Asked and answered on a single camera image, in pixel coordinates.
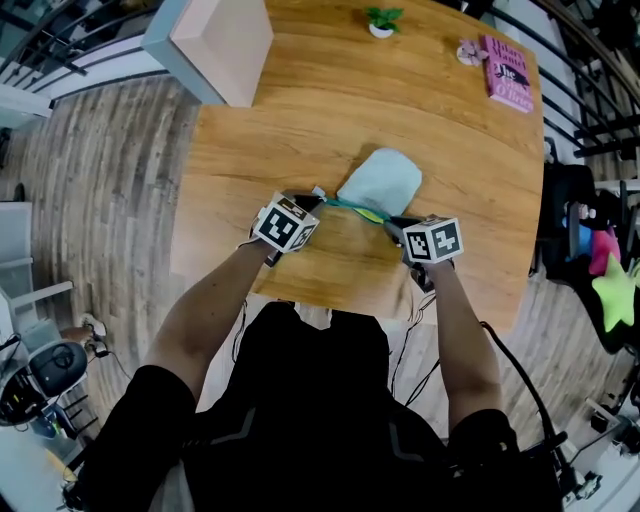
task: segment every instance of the white pot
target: white pot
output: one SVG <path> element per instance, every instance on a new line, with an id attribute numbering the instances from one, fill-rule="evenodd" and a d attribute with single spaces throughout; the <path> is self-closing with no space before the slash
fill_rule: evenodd
<path id="1" fill-rule="evenodd" d="M 378 39 L 386 39 L 393 34 L 393 30 L 390 28 L 383 30 L 376 27 L 373 23 L 369 23 L 369 32 L 371 32 Z"/>

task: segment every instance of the pink book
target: pink book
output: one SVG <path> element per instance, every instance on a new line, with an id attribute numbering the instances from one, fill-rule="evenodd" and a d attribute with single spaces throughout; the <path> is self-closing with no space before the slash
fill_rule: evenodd
<path id="1" fill-rule="evenodd" d="M 489 97 L 521 112 L 533 111 L 533 95 L 524 55 L 498 39 L 482 36 Z"/>

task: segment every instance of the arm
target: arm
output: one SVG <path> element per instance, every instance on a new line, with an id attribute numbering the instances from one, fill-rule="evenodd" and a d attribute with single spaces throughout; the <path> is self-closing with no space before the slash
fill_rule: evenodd
<path id="1" fill-rule="evenodd" d="M 449 432 L 483 409 L 501 410 L 500 368 L 453 266 L 426 267 L 436 288 L 438 349 L 449 397 Z"/>
<path id="2" fill-rule="evenodd" d="M 271 252 L 262 240 L 243 245 L 188 290 L 169 311 L 143 364 L 177 375 L 197 402 L 209 364 Z"/>

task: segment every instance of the small plant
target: small plant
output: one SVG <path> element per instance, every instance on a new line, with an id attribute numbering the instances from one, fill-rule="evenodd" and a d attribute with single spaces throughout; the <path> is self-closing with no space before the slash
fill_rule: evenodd
<path id="1" fill-rule="evenodd" d="M 400 32 L 398 25 L 394 23 L 402 16 L 404 9 L 380 9 L 378 7 L 369 7 L 367 16 L 371 20 L 371 24 L 380 30 L 393 30 Z"/>

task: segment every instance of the black t-shirt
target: black t-shirt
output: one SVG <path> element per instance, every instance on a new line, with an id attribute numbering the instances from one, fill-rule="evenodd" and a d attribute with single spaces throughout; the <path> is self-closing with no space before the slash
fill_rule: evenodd
<path id="1" fill-rule="evenodd" d="M 433 510 L 488 501 L 503 510 L 513 504 L 507 496 L 514 486 L 526 494 L 531 485 L 500 411 L 469 416 L 445 447 L 390 395 L 345 407 L 299 391 L 252 401 L 230 386 L 211 410 L 196 414 L 178 377 L 140 368 L 89 447 L 80 474 L 86 509 L 147 510 L 179 459 L 197 510 L 353 499 L 416 500 Z"/>

